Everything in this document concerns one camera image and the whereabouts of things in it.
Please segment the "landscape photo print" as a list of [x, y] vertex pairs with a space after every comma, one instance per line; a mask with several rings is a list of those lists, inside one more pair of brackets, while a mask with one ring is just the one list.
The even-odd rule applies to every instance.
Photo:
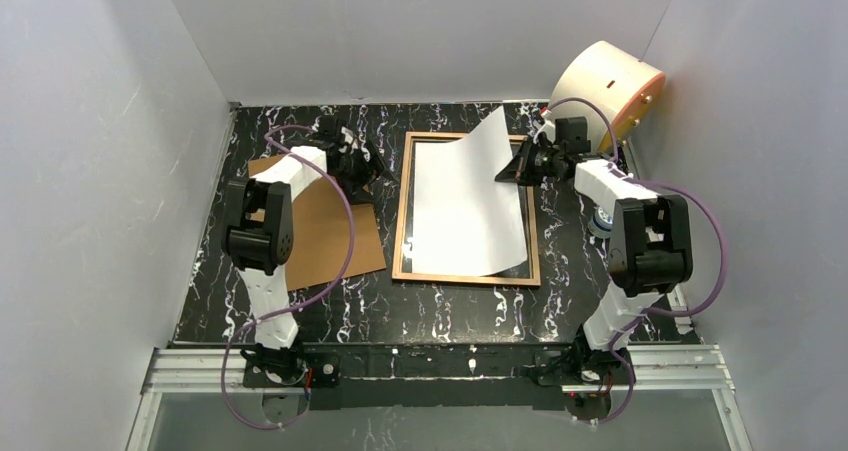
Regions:
[[503, 108], [460, 139], [413, 150], [413, 273], [484, 277], [528, 260], [518, 186], [495, 180], [513, 158]]

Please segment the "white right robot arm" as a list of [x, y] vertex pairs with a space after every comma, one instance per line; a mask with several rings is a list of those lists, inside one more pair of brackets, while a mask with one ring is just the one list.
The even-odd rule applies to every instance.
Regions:
[[583, 117], [548, 120], [544, 131], [525, 139], [495, 179], [538, 186], [545, 178], [570, 180], [575, 191], [612, 219], [607, 249], [610, 283], [576, 340], [587, 351], [626, 347], [631, 322], [662, 295], [688, 280], [693, 270], [688, 204], [631, 179], [594, 151]]

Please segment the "wooden picture frame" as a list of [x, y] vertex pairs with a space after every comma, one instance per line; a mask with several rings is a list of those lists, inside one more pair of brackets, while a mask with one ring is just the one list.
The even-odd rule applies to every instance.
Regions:
[[404, 151], [400, 171], [398, 210], [391, 278], [396, 282], [446, 283], [459, 286], [507, 286], [537, 288], [541, 285], [541, 261], [537, 230], [535, 189], [520, 187], [521, 214], [524, 223], [528, 259], [495, 275], [458, 276], [414, 273], [412, 271], [412, 218], [413, 187], [416, 146], [424, 143], [446, 143], [462, 138], [458, 132], [409, 131], [404, 138]]

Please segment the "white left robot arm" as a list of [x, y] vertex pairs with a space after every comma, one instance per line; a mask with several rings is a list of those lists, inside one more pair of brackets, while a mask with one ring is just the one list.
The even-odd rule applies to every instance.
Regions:
[[258, 344], [272, 350], [293, 346], [298, 325], [289, 304], [285, 266], [294, 248], [297, 198], [318, 180], [339, 195], [349, 242], [340, 270], [347, 271], [356, 241], [354, 208], [368, 203], [366, 186], [384, 175], [382, 157], [335, 116], [320, 118], [306, 140], [284, 148], [259, 174], [227, 184], [222, 248], [246, 284]]

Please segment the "brown backing board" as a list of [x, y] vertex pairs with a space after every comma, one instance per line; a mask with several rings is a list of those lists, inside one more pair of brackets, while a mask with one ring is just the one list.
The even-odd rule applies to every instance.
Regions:
[[[329, 180], [308, 166], [303, 170], [312, 182], [293, 198], [293, 249], [284, 275], [274, 279], [289, 290], [326, 286], [337, 276], [349, 246], [349, 220], [342, 198]], [[351, 211], [354, 247], [343, 276], [384, 270], [387, 263], [374, 207], [358, 204]]]

